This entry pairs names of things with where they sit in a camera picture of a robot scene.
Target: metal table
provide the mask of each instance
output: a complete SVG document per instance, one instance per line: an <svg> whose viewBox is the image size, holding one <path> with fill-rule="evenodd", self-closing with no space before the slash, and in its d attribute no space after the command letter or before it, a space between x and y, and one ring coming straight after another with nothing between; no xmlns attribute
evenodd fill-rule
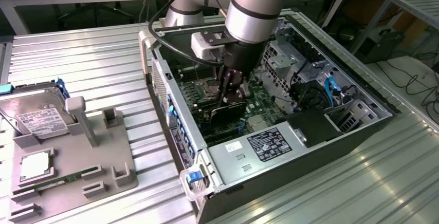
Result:
<svg viewBox="0 0 439 224"><path fill-rule="evenodd" d="M376 27L382 15L385 14L392 4L398 6L400 9L410 13L414 17L421 19L430 27L439 30L439 0L385 0L361 35L357 37L352 44L352 54L357 52L370 30Z"/></svg>
<svg viewBox="0 0 439 224"><path fill-rule="evenodd" d="M439 221L439 127L300 14L306 29L402 111L354 151L210 223L377 223ZM86 113L123 113L138 187L39 223L194 223L190 204L141 80L137 32L142 26L17 36L7 82L59 76ZM0 133L0 218L7 209L10 129Z"/></svg>

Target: warning label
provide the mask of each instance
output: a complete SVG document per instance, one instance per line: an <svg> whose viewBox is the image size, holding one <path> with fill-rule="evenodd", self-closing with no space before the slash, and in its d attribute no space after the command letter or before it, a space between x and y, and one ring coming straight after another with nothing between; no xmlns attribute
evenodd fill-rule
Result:
<svg viewBox="0 0 439 224"><path fill-rule="evenodd" d="M35 136L66 129L66 125L55 108L19 114L17 115L17 119Z"/></svg>
<svg viewBox="0 0 439 224"><path fill-rule="evenodd" d="M282 138L277 128L248 137L246 140L253 147L258 160L262 162L269 161L277 156L292 151L289 144Z"/></svg>

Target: green circuit board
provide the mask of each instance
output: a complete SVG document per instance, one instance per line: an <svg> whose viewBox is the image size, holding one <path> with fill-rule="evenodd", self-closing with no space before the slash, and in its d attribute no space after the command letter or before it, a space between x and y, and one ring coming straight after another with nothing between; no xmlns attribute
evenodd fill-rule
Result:
<svg viewBox="0 0 439 224"><path fill-rule="evenodd" d="M213 81L213 78L180 82L185 103L208 146L256 132L265 126L272 126L276 120L285 116L264 87L257 85L256 77L250 76L252 97L245 99L244 114L226 123L210 125L208 119L212 110L217 108L217 88L208 86L209 81ZM262 124L253 125L249 123L256 118Z"/></svg>

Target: barcode label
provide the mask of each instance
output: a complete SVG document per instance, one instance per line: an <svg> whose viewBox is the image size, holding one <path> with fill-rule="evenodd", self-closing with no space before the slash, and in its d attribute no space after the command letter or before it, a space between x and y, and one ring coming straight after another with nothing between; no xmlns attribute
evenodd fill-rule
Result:
<svg viewBox="0 0 439 224"><path fill-rule="evenodd" d="M19 114L17 119L35 136L66 129L65 122L55 108Z"/></svg>

